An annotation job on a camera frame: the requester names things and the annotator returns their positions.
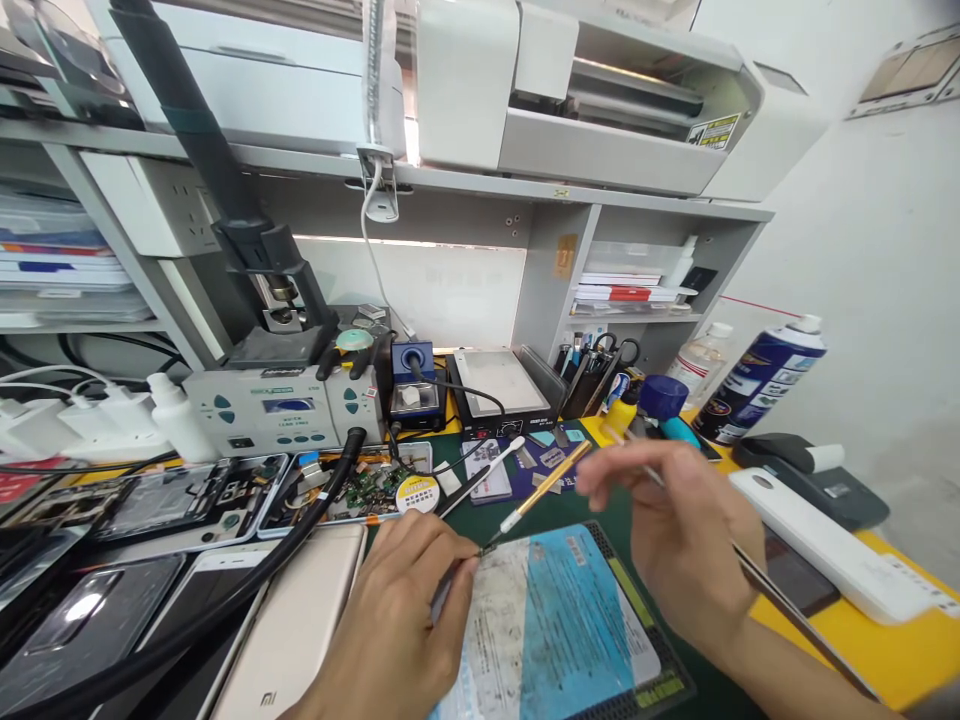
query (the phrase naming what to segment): blue spray can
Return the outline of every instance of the blue spray can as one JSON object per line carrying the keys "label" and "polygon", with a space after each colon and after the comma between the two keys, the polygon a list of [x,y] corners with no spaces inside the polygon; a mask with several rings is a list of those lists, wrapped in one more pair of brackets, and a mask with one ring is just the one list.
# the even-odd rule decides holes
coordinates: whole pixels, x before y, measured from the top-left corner
{"label": "blue spray can", "polygon": [[827,352],[820,318],[804,315],[760,333],[693,421],[701,437],[733,445]]}

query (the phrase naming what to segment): screwdriver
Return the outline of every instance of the screwdriver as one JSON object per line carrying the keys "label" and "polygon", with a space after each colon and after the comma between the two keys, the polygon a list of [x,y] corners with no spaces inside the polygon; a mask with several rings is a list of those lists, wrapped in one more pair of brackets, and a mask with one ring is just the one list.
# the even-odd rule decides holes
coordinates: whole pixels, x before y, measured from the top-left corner
{"label": "screwdriver", "polygon": [[530,509],[540,501],[540,498],[546,495],[550,491],[550,488],[560,481],[560,478],[570,472],[570,469],[583,459],[583,456],[590,452],[592,448],[593,445],[589,440],[584,440],[577,445],[577,447],[573,449],[573,452],[553,469],[550,475],[547,476],[547,479],[540,483],[540,487],[534,490],[530,497],[520,503],[519,507],[510,513],[506,520],[500,523],[500,529],[490,538],[490,542],[480,550],[480,557],[483,557],[493,550],[500,541],[500,538],[510,532],[514,526],[520,522],[520,518],[530,512]]}

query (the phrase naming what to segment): hand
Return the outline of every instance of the hand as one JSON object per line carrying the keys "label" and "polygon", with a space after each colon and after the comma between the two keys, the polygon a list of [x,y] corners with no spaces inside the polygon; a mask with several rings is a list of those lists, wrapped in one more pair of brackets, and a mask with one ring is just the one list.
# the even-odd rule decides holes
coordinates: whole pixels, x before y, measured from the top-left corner
{"label": "hand", "polygon": [[[666,492],[643,466],[660,473]],[[719,665],[755,598],[730,539],[765,567],[760,517],[687,443],[640,440],[604,448],[577,467],[577,492],[594,512],[615,483],[633,498],[637,572],[677,634]]]}
{"label": "hand", "polygon": [[[411,510],[377,533],[323,666],[284,718],[423,720],[453,687],[479,548]],[[430,604],[456,569],[434,625]],[[309,622],[306,608],[304,622]]]}

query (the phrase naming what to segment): yellow table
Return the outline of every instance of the yellow table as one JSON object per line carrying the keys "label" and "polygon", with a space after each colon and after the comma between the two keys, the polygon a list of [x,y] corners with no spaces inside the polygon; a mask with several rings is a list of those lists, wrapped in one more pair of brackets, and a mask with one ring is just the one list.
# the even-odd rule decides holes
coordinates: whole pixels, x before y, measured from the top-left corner
{"label": "yellow table", "polygon": [[[583,418],[581,422],[598,444],[610,444],[600,432],[600,418]],[[716,465],[718,470],[731,473],[742,469],[730,458],[728,449],[714,447],[723,456]],[[942,591],[960,600],[960,594],[875,533],[862,531],[857,537],[881,555],[893,553]],[[759,598],[750,614],[827,664],[766,598]],[[936,608],[912,622],[889,627],[873,622],[841,598],[814,615],[810,623],[894,710],[905,710],[960,677],[960,619],[951,618]]]}

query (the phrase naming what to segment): printer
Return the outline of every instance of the printer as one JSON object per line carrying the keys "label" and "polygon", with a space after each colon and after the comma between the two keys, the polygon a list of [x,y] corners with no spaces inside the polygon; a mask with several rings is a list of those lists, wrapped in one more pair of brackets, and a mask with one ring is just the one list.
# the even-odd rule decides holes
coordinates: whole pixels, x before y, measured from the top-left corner
{"label": "printer", "polygon": [[760,202],[827,118],[727,43],[580,0],[419,0],[425,163]]}

